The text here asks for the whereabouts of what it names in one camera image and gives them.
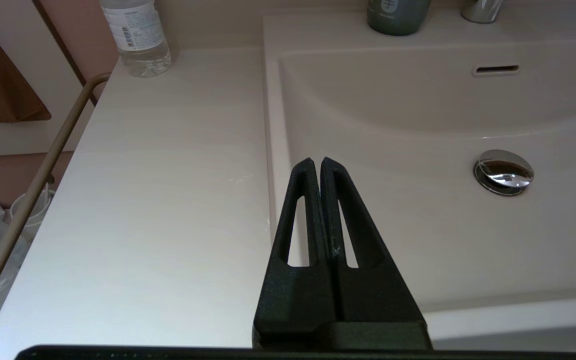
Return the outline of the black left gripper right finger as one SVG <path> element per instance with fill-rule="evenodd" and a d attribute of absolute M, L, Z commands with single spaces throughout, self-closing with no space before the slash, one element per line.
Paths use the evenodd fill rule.
<path fill-rule="evenodd" d="M 329 157 L 321 162 L 320 194 L 341 319 L 425 325 L 349 171 Z"/>

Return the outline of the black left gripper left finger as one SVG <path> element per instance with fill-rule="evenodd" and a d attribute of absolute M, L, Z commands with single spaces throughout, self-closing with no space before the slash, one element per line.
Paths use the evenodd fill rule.
<path fill-rule="evenodd" d="M 308 266 L 288 263 L 299 199 L 305 202 Z M 301 336 L 335 319 L 327 235 L 314 161 L 296 164 L 286 187 L 253 329 L 259 336 Z"/>

